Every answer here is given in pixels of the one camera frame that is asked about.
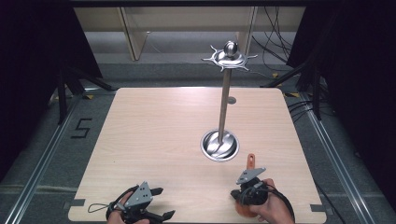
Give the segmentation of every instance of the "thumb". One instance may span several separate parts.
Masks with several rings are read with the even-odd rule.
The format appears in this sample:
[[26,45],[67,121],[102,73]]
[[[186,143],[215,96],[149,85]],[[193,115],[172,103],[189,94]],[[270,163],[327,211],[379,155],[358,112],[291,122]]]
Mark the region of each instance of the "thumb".
[[138,220],[134,224],[149,224],[149,220],[148,219]]

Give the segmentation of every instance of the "wooden table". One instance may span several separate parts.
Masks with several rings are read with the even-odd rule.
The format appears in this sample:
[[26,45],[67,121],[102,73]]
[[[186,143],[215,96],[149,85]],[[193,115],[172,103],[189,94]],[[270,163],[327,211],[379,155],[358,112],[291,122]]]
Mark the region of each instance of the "wooden table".
[[73,221],[105,221],[106,210],[89,214],[92,203],[110,203],[126,189],[148,181],[163,188],[148,206],[168,222],[256,223],[240,217],[230,195],[246,168],[248,153],[267,170],[293,205],[297,223],[323,223],[311,212],[321,204],[285,100],[278,89],[231,88],[225,128],[238,138],[230,161],[208,159],[200,148],[205,133],[217,129],[221,88],[135,88],[118,90],[72,206]]

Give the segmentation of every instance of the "person's right hand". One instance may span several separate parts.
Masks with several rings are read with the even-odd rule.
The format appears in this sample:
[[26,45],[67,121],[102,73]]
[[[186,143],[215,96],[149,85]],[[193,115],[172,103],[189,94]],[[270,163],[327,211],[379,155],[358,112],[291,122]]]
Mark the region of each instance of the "person's right hand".
[[[273,179],[264,179],[264,182],[268,186],[268,189],[275,188]],[[271,224],[290,224],[294,223],[288,207],[285,203],[279,199],[275,194],[269,192],[268,199],[264,204],[261,205],[250,205],[249,210],[259,215],[259,221],[268,221]]]

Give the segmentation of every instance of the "round metal base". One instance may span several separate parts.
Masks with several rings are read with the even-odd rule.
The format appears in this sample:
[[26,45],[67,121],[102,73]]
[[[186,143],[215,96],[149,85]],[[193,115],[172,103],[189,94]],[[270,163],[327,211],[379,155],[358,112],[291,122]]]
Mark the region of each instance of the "round metal base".
[[222,143],[219,143],[219,130],[206,133],[201,140],[201,150],[212,161],[229,161],[239,151],[239,142],[236,137],[224,131]]

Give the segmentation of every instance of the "metal pole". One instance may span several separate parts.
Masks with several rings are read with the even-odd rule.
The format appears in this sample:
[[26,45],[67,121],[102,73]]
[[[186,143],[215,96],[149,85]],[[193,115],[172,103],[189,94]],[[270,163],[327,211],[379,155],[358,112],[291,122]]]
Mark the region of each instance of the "metal pole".
[[225,117],[227,115],[228,94],[230,92],[231,68],[224,69],[221,108],[219,119],[219,144],[223,143]]

